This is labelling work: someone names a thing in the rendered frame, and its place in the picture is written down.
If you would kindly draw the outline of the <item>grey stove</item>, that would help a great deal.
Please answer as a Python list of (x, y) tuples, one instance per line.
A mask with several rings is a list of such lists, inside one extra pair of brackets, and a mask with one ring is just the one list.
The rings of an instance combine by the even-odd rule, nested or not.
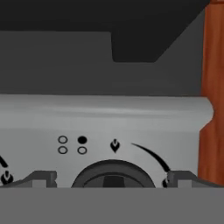
[(0, 0), (0, 189), (103, 160), (198, 174), (210, 0)]

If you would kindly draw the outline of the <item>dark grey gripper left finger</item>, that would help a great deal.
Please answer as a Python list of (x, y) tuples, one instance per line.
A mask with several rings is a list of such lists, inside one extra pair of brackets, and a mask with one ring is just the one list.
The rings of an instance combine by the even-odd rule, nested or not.
[(57, 186), (56, 179), (56, 171), (34, 171), (27, 177), (13, 182), (10, 186), (55, 188)]

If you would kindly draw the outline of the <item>brown wooden cabinet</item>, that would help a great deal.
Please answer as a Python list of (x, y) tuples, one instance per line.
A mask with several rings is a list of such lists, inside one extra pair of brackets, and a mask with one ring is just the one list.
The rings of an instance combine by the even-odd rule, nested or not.
[(205, 9), (201, 93), (214, 113), (199, 135), (198, 174), (224, 186), (224, 0), (210, 0)]

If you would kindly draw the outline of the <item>black stove knob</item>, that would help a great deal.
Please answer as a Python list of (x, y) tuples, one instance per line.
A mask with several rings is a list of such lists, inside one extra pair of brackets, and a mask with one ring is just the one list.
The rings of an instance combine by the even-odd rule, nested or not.
[(72, 187), (155, 188), (151, 177), (139, 166), (123, 160), (103, 160), (82, 170)]

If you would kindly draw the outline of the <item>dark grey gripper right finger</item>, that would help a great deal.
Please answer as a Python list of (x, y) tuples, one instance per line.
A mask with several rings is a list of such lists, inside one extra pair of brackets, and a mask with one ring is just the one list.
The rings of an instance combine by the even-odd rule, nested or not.
[(167, 186), (170, 188), (221, 188), (221, 185), (198, 178), (190, 171), (169, 171)]

